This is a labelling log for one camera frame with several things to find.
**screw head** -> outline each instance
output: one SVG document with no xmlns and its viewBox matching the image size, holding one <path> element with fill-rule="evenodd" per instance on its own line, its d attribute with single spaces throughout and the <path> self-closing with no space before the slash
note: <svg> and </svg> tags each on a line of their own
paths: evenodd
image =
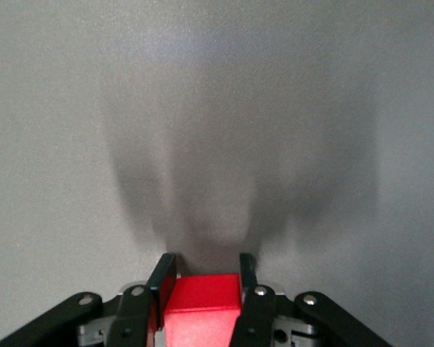
<svg viewBox="0 0 434 347">
<path fill-rule="evenodd" d="M 307 305 L 313 306 L 317 303 L 317 298 L 315 298 L 311 294 L 307 294 L 306 296 L 304 296 L 304 303 L 306 303 Z"/>
<path fill-rule="evenodd" d="M 257 295 L 264 296 L 264 295 L 267 294 L 267 288 L 266 287 L 262 287 L 262 286 L 257 286 L 257 287 L 254 288 L 254 292 Z"/>
<path fill-rule="evenodd" d="M 135 288 L 132 289 L 132 291 L 130 293 L 133 296 L 139 296 L 139 295 L 142 295 L 144 291 L 145 291 L 145 289 L 143 289 L 142 286 L 136 286 Z"/>
<path fill-rule="evenodd" d="M 79 300 L 79 305 L 80 306 L 87 305 L 92 301 L 93 301 L 93 297 L 91 295 L 85 294 L 84 297 Z"/>
</svg>

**gray table surface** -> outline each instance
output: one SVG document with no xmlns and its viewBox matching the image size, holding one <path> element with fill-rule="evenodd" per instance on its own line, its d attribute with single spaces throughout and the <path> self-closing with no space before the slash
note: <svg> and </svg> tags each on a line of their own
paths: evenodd
<svg viewBox="0 0 434 347">
<path fill-rule="evenodd" d="M 434 346 L 434 1 L 0 1 L 0 338 L 242 250 Z"/>
</svg>

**top face of red cube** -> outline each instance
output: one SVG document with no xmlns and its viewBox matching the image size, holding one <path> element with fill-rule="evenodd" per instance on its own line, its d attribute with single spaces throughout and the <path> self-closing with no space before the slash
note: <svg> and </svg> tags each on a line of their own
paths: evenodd
<svg viewBox="0 0 434 347">
<path fill-rule="evenodd" d="M 177 279 L 166 311 L 172 313 L 240 308 L 239 276 L 231 274 Z"/>
</svg>

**silver screw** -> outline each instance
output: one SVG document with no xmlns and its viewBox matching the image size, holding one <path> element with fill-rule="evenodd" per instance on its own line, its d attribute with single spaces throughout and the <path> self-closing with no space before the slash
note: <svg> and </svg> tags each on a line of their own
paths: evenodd
<svg viewBox="0 0 434 347">
<path fill-rule="evenodd" d="M 130 293 L 133 296 L 139 296 L 139 295 L 142 295 L 144 291 L 145 291 L 145 289 L 143 289 L 142 286 L 136 286 L 135 288 L 132 289 L 132 291 Z"/>
<path fill-rule="evenodd" d="M 264 295 L 267 294 L 267 288 L 266 287 L 262 287 L 262 286 L 257 286 L 257 287 L 255 287 L 254 292 L 257 295 L 264 296 Z"/>
<path fill-rule="evenodd" d="M 304 296 L 304 303 L 307 305 L 315 305 L 317 303 L 317 298 L 315 298 L 313 295 L 307 294 Z"/>
<path fill-rule="evenodd" d="M 84 295 L 84 297 L 79 300 L 79 305 L 80 306 L 87 305 L 92 301 L 93 301 L 92 296 L 87 294 L 87 295 Z"/>
</svg>

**red object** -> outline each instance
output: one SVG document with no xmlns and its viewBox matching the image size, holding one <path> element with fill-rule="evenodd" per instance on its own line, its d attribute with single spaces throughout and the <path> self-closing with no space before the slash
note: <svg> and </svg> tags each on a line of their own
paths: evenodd
<svg viewBox="0 0 434 347">
<path fill-rule="evenodd" d="M 177 279 L 164 312 L 167 347 L 228 347 L 241 314 L 238 275 Z"/>
</svg>

